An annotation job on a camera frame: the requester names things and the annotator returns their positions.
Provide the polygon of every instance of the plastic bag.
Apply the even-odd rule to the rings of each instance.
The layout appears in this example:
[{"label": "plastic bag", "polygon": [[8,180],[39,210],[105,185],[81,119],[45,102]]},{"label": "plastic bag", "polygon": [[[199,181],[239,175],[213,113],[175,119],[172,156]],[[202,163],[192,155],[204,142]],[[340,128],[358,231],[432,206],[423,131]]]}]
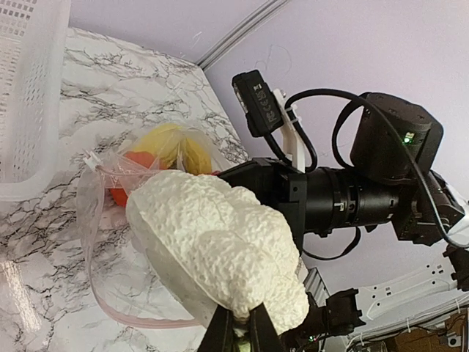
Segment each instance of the plastic bag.
[{"label": "plastic bag", "polygon": [[[195,128],[166,124],[137,134],[142,137],[125,141],[117,152],[90,153],[86,159],[90,167],[78,182],[77,225],[92,292],[103,311],[125,325],[197,326],[149,266],[145,248],[127,223],[125,208],[111,191],[129,195],[162,169],[198,174],[223,171],[230,165]],[[148,155],[128,158],[129,153],[150,153],[154,160],[150,163]]]}]

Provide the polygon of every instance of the white bracket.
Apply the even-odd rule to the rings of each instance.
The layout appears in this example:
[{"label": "white bracket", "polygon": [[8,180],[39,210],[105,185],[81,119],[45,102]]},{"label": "white bracket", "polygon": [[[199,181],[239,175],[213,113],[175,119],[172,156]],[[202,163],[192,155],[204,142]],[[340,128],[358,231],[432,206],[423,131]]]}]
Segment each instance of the white bracket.
[{"label": "white bracket", "polygon": [[451,261],[443,257],[397,279],[359,288],[355,299],[357,308],[363,313],[362,320],[374,320],[417,298],[457,289],[457,282],[451,278],[452,273],[454,268]]},{"label": "white bracket", "polygon": [[[305,157],[305,151],[306,147],[303,141],[301,140],[300,136],[298,135],[298,132],[295,130],[295,127],[293,126],[292,121],[287,115],[287,112],[285,111],[285,103],[286,99],[284,97],[284,94],[282,93],[281,90],[275,89],[273,90],[273,96],[276,98],[278,102],[278,107],[280,108],[281,111],[281,116],[282,119],[284,120],[284,125],[280,127],[280,131],[284,140],[283,144],[283,151],[287,155],[288,159],[292,161],[292,165],[296,170],[305,172],[306,168],[306,157]],[[293,114],[296,115],[297,106],[295,104],[292,105],[292,110]]]}]

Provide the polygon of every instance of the table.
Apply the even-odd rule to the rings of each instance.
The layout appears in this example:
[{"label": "table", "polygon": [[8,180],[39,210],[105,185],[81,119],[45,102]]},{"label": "table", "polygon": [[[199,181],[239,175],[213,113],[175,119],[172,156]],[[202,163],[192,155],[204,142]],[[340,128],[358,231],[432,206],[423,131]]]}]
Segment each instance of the table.
[{"label": "table", "polygon": [[247,159],[199,67],[68,29],[55,177],[38,197],[0,208],[2,352],[196,349],[203,328],[133,329],[110,319],[91,293],[75,228],[83,150],[107,151],[132,130],[168,121],[201,126],[233,164]]}]

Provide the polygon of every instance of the white foam object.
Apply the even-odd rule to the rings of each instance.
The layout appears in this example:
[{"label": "white foam object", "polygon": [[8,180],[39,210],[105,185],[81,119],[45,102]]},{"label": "white foam object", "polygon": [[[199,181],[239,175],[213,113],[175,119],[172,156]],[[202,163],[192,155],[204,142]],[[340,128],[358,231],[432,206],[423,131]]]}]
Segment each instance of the white foam object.
[{"label": "white foam object", "polygon": [[0,201],[40,193],[55,172],[71,0],[0,0]]},{"label": "white foam object", "polygon": [[203,326],[217,304],[244,320],[264,303],[278,334],[304,321],[292,233],[253,192],[163,171],[130,195],[126,214],[162,283]]}]

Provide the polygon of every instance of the robotic arm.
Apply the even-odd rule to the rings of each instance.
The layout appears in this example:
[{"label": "robotic arm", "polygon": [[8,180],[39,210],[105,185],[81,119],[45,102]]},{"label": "robotic arm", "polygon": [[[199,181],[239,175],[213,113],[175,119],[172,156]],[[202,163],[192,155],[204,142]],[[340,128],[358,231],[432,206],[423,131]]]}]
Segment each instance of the robotic arm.
[{"label": "robotic arm", "polygon": [[[443,127],[425,109],[383,93],[356,97],[330,89],[306,91],[285,101],[281,91],[270,91],[256,70],[235,76],[233,87],[251,134],[264,137],[278,159],[255,158],[219,177],[232,186],[250,189],[262,204],[283,213],[300,253],[305,233],[325,237],[336,228],[356,228],[355,241],[345,255],[358,243],[359,227],[371,232],[387,222],[392,223],[399,241],[427,246],[442,239],[448,242],[441,258],[405,277],[336,293],[324,307],[312,304],[295,333],[346,335],[412,299],[469,290],[469,205],[431,170]],[[352,100],[333,132],[333,151],[341,169],[316,167],[314,148],[295,114],[292,102],[314,95]],[[345,120],[360,106],[365,109],[350,166],[339,155],[336,139]],[[284,137],[283,149],[271,135],[278,128]],[[308,167],[305,150],[312,160]]]}]

